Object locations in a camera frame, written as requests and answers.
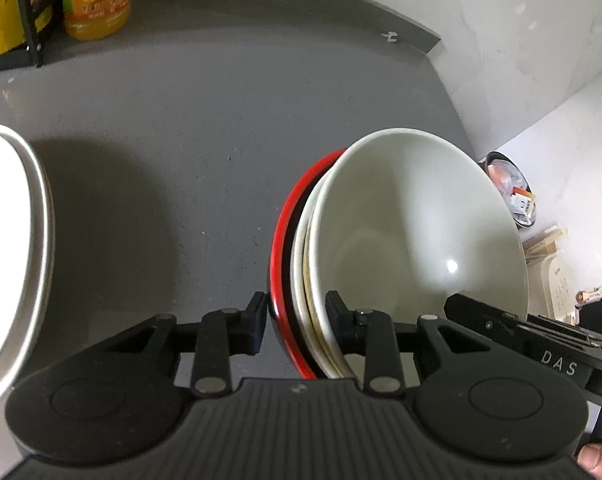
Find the white electric kettle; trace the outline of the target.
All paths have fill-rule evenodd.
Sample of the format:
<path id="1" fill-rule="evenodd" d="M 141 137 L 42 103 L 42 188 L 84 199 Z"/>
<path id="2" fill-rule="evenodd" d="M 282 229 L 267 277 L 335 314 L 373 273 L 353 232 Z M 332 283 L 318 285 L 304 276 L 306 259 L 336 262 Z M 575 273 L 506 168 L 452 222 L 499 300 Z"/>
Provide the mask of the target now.
<path id="1" fill-rule="evenodd" d="M 542 261 L 542 288 L 549 316 L 566 324 L 576 324 L 575 294 L 570 266 L 558 255 Z"/>

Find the white bowl yellow pattern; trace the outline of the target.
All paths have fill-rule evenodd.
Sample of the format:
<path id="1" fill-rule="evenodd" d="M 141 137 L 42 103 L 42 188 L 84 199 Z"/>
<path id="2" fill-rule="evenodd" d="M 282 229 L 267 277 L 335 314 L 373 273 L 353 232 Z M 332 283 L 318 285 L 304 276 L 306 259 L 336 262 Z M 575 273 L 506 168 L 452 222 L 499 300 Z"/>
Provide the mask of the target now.
<path id="1" fill-rule="evenodd" d="M 343 354 L 326 294 L 394 321 L 443 312 L 460 292 L 523 318 L 528 275 L 502 196 L 466 153 L 434 134 L 393 128 L 364 136 L 325 174 L 307 236 L 318 323 L 343 378 L 363 360 Z"/>

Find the white plate Sweet print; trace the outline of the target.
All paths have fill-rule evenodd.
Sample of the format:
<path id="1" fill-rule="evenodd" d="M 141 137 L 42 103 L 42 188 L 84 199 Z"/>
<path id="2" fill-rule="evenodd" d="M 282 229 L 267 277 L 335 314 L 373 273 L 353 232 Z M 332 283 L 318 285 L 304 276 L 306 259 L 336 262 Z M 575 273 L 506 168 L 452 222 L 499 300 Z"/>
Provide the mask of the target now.
<path id="1" fill-rule="evenodd" d="M 0 125 L 0 400 L 39 336 L 55 260 L 55 211 L 39 156 Z"/>

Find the black metal shelf rack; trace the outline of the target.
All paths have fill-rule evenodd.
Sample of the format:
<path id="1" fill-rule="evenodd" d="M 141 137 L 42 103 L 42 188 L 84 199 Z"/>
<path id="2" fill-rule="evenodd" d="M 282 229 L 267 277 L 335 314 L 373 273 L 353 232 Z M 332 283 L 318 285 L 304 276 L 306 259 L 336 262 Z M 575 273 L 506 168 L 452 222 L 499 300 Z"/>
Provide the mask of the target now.
<path id="1" fill-rule="evenodd" d="M 40 67 L 44 64 L 44 46 L 60 21 L 60 0 L 53 0 L 53 18 L 42 32 L 34 27 L 30 0 L 18 0 L 26 43 L 0 55 L 0 72 L 21 67 Z"/>

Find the white ribbed bowl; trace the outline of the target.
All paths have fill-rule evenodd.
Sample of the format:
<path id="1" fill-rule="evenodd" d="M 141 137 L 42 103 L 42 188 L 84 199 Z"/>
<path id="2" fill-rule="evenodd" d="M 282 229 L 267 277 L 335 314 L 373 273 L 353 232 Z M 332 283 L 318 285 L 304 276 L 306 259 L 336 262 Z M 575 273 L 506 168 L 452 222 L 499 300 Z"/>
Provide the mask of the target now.
<path id="1" fill-rule="evenodd" d="M 310 268 L 307 263 L 309 244 L 307 236 L 310 232 L 310 223 L 318 193 L 324 184 L 325 176 L 319 177 L 311 186 L 310 192 L 302 205 L 301 214 L 295 234 L 293 234 L 290 255 L 290 286 L 292 296 L 293 317 L 298 323 L 301 339 L 305 343 L 310 357 L 319 370 L 330 379 L 343 378 L 341 368 L 333 362 L 321 324 L 315 312 L 310 285 Z"/>

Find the red and black bowl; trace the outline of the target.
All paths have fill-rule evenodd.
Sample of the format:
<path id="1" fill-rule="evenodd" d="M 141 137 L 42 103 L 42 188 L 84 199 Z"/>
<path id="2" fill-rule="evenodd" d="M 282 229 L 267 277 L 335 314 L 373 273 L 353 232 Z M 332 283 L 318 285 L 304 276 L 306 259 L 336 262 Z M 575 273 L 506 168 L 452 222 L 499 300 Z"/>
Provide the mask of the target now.
<path id="1" fill-rule="evenodd" d="M 280 208 L 269 253 L 267 277 L 272 303 L 269 313 L 272 315 L 275 333 L 281 346 L 303 379 L 325 379 L 326 374 L 307 348 L 293 313 L 290 285 L 292 244 L 310 192 L 343 152 L 344 148 L 341 148 L 315 162 L 292 187 Z"/>

